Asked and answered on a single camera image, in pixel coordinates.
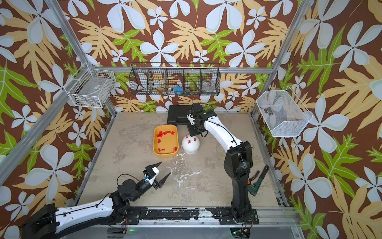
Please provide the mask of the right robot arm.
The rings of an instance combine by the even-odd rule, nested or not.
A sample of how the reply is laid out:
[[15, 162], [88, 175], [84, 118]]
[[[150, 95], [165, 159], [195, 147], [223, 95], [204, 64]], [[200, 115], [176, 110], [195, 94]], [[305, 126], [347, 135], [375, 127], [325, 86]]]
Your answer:
[[250, 216], [252, 206], [248, 197], [248, 181], [253, 166], [252, 147], [247, 141], [235, 137], [221, 122], [214, 110], [205, 110], [200, 103], [190, 106], [187, 115], [191, 136], [211, 134], [226, 152], [224, 170], [232, 180], [233, 198], [231, 214], [237, 223]]

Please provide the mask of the red sleeve pile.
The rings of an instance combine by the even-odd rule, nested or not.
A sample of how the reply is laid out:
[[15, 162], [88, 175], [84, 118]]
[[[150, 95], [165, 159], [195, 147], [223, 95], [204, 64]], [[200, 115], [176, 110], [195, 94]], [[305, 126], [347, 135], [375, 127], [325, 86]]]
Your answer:
[[154, 136], [154, 149], [156, 152], [170, 153], [177, 151], [178, 138], [174, 131], [159, 131]]

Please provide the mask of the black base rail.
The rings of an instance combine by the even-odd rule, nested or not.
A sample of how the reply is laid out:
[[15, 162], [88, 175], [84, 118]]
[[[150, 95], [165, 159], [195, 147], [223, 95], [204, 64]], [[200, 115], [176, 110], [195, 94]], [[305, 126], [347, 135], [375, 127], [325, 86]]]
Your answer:
[[129, 225], [138, 225], [146, 221], [199, 221], [214, 220], [219, 225], [239, 225], [238, 214], [231, 207], [173, 207], [173, 208], [148, 208], [131, 207], [122, 211], [123, 218], [127, 219]]

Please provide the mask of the dark green handled tool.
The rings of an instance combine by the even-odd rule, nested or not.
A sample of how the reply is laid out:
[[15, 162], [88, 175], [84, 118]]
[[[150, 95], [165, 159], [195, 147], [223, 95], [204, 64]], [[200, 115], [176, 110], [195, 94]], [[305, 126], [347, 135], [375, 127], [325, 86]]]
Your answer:
[[251, 184], [248, 185], [248, 192], [252, 196], [255, 197], [257, 195], [257, 193], [259, 192], [260, 186], [261, 186], [262, 182], [264, 181], [265, 176], [267, 175], [269, 169], [270, 169], [270, 167], [268, 165], [266, 165], [263, 168], [262, 172], [260, 172], [260, 174], [251, 182]]

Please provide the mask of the white mesh basket right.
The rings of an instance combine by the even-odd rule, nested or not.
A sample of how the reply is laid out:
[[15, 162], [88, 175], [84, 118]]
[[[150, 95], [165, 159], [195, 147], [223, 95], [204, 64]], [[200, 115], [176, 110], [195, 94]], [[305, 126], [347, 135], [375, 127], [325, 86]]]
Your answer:
[[313, 118], [290, 87], [286, 90], [267, 90], [256, 103], [273, 137], [298, 137]]

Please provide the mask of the orange black pliers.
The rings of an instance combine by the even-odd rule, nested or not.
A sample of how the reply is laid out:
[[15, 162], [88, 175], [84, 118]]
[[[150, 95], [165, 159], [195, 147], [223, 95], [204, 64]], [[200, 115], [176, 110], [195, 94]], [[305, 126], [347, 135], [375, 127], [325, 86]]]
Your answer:
[[260, 171], [258, 170], [255, 175], [249, 177], [248, 181], [247, 181], [247, 184], [251, 184], [251, 182], [260, 174]]

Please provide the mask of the yellow plastic tray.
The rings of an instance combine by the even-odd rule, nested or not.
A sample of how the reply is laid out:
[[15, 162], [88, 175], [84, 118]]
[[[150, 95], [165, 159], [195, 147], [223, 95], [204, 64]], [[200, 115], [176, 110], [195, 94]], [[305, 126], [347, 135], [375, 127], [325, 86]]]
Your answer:
[[155, 128], [153, 151], [159, 158], [174, 157], [179, 148], [178, 129], [175, 125], [160, 125]]

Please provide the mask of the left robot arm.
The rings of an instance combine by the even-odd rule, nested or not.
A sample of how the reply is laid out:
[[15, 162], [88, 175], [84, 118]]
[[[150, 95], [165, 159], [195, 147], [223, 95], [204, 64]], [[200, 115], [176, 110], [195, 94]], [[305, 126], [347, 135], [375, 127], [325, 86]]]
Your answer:
[[45, 205], [20, 227], [22, 239], [60, 239], [73, 232], [95, 225], [108, 225], [122, 222], [128, 217], [130, 202], [139, 199], [150, 188], [162, 188], [171, 175], [168, 173], [158, 181], [159, 165], [148, 165], [143, 171], [144, 178], [139, 182], [127, 179], [117, 185], [117, 190], [107, 193], [101, 200], [78, 206], [57, 208], [54, 204]]

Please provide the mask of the black plastic tool case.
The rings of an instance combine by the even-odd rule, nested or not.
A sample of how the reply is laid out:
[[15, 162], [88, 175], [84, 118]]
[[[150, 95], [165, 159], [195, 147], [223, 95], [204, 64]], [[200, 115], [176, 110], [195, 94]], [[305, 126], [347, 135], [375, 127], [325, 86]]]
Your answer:
[[188, 115], [195, 114], [201, 109], [198, 104], [193, 105], [171, 105], [168, 110], [167, 124], [193, 125], [188, 119]]

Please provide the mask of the white sphere with screws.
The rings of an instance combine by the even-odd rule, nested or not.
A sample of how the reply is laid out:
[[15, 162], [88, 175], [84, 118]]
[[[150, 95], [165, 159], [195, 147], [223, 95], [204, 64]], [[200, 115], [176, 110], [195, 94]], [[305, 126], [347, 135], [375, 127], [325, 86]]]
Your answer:
[[182, 139], [182, 147], [186, 154], [193, 155], [200, 148], [200, 140], [197, 136], [191, 136], [190, 134], [188, 136], [188, 139], [186, 139], [186, 136]]

